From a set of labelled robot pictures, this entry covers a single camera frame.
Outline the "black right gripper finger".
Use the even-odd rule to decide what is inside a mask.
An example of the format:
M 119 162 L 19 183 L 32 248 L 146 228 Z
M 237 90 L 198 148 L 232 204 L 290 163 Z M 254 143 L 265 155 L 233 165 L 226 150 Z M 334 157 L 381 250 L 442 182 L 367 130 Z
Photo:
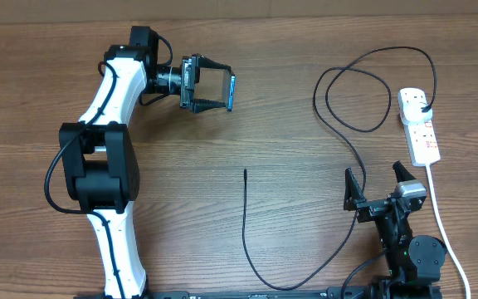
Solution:
M 415 180 L 416 178 L 398 160 L 393 164 L 393 170 L 398 183 Z
M 344 172 L 345 192 L 344 192 L 344 210 L 355 210 L 359 203 L 365 202 L 363 190 L 359 186 L 353 175 L 351 168 Z

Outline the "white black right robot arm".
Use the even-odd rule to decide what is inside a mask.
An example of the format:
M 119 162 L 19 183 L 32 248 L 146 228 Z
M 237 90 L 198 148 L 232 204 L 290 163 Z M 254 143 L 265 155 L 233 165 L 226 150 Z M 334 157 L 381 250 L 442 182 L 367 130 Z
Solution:
M 339 296 L 342 298 L 440 298 L 432 284 L 441 277 L 447 249 L 439 238 L 414 236 L 408 216 L 420 210 L 427 197 L 426 187 L 397 161 L 393 164 L 397 185 L 385 199 L 368 201 L 352 170 L 345 170 L 344 209 L 354 211 L 359 223 L 373 222 L 382 251 L 352 271 Z M 352 278 L 367 265 L 385 258 L 389 274 L 376 276 L 366 287 L 348 287 Z

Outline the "blue Galaxy smartphone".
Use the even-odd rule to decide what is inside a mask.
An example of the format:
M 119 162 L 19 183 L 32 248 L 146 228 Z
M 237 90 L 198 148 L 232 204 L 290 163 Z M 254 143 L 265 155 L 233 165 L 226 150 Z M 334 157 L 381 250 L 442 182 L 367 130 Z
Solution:
M 233 71 L 224 71 L 222 78 L 222 102 L 227 111 L 231 112 L 235 92 L 236 76 Z

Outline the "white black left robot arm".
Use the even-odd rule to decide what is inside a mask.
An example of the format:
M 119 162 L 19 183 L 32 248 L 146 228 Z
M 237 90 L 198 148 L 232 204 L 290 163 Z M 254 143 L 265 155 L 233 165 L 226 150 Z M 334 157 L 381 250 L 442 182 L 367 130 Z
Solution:
M 180 66 L 158 61 L 159 43 L 150 27 L 133 26 L 126 45 L 112 45 L 99 64 L 103 78 L 89 109 L 59 131 L 66 187 L 90 221 L 105 272 L 102 298 L 149 298 L 148 275 L 134 230 L 140 176 L 128 125 L 144 94 L 156 100 L 178 95 L 193 113 L 232 110 L 236 76 L 229 65 L 201 54 Z

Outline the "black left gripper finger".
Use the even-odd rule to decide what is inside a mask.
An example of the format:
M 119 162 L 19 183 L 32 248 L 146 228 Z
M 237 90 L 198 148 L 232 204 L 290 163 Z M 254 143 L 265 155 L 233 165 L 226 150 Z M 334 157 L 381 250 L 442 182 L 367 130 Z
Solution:
M 227 105 L 220 101 L 206 99 L 195 99 L 191 105 L 191 111 L 195 114 L 216 108 L 227 108 Z
M 213 61 L 210 58 L 207 58 L 205 56 L 200 56 L 198 58 L 198 66 L 201 68 L 206 68 L 206 69 L 225 70 L 225 71 L 232 70 L 232 68 L 229 65 Z

